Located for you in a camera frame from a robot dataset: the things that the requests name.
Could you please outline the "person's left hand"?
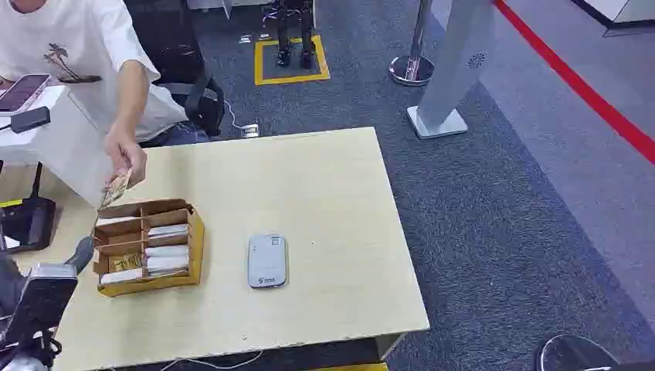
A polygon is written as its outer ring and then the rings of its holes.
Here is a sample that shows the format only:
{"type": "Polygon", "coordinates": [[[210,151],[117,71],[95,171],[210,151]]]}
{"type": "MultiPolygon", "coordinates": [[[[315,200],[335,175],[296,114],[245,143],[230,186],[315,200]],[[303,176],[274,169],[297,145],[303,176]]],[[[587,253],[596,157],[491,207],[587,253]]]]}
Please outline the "person's left hand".
{"type": "Polygon", "coordinates": [[[136,142],[135,130],[124,122],[116,121],[104,140],[105,152],[112,162],[112,173],[107,179],[109,185],[116,177],[129,172],[128,188],[142,182],[146,175],[148,157],[136,142]]]}

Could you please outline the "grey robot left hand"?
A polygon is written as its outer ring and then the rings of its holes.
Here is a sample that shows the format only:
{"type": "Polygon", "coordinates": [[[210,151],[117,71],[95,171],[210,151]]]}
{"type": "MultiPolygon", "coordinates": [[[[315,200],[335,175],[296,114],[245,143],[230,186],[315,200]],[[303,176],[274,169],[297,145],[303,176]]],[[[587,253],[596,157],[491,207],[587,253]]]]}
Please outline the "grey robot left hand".
{"type": "Polygon", "coordinates": [[[64,264],[74,267],[76,273],[80,274],[93,258],[93,241],[94,238],[92,236],[82,238],[76,245],[76,249],[72,256],[69,257],[64,264]]]}

